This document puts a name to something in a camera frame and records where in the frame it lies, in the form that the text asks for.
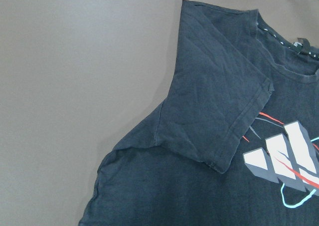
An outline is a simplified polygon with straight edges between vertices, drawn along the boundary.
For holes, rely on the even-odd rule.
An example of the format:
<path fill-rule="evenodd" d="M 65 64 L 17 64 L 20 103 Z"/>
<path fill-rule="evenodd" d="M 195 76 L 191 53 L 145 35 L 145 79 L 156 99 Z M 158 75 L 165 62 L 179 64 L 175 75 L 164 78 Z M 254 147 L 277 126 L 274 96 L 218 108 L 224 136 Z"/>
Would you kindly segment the black t-shirt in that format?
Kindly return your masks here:
<path fill-rule="evenodd" d="M 184 0 L 168 96 L 103 159 L 79 225 L 318 223 L 318 48 Z"/>

